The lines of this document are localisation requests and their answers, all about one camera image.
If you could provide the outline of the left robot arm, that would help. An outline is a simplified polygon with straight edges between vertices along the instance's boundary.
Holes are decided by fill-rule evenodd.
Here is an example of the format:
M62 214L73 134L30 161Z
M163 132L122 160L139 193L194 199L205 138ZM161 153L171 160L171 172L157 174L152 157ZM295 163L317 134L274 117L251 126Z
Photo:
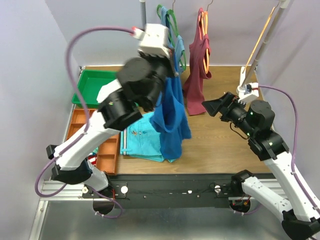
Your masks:
M167 77L175 75L175 50L166 47L166 55L139 52L116 73L116 79L100 90L98 108L66 142L52 152L55 160L52 178L68 185L83 183L101 198L109 196L112 185L104 171L88 155L107 139L118 135L142 118L139 108L151 112L159 96L164 95Z

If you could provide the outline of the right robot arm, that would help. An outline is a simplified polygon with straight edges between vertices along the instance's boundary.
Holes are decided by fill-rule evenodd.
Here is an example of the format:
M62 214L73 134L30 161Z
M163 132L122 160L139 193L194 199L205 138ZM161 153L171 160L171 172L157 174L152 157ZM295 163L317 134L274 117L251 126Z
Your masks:
M283 138L272 130L275 118L270 104L254 100L249 109L231 92L202 102L207 113L231 122L248 137L252 152L272 172L286 197L265 186L253 173L242 170L231 177L228 191L232 196L247 195L256 199L281 222L292 240L312 239L320 231L319 199L312 193L298 169L292 168L293 156Z

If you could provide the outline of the blue tank top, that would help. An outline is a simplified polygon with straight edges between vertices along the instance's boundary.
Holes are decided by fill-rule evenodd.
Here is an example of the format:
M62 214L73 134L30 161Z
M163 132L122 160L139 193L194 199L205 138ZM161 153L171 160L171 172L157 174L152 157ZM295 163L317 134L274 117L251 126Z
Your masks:
M159 133L160 153L170 163L182 156L183 140L192 138L180 77L166 78L150 123Z

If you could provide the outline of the yellow wooden hanger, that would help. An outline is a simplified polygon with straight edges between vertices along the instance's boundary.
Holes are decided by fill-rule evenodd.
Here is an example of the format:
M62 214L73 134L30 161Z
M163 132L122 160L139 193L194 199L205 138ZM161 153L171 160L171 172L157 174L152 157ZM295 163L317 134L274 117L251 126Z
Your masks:
M256 41L256 43L255 43L255 45L254 45L254 47L253 47L253 49L252 49L252 51L250 53L250 56L249 56L249 58L248 58L248 60L246 62L246 65L245 65L244 69L242 70L242 74L245 73L245 70L247 69L247 67L248 67L248 65L249 65L254 53L256 52L256 49L257 49L257 47L258 47L258 45L259 45L259 43L260 43L260 41L262 39L262 36L264 35L264 33L265 33L265 31L266 31L266 29L267 29L267 27L269 25L269 22L270 22L270 20L271 20L271 18L273 16L273 13L274 13L275 9L278 7L278 5L279 5L279 3L272 8L272 10L271 10L266 22L264 23L264 26L263 26L263 28L262 28L262 30L261 30L261 32L259 34L259 37L258 37L258 39L257 39L257 41Z

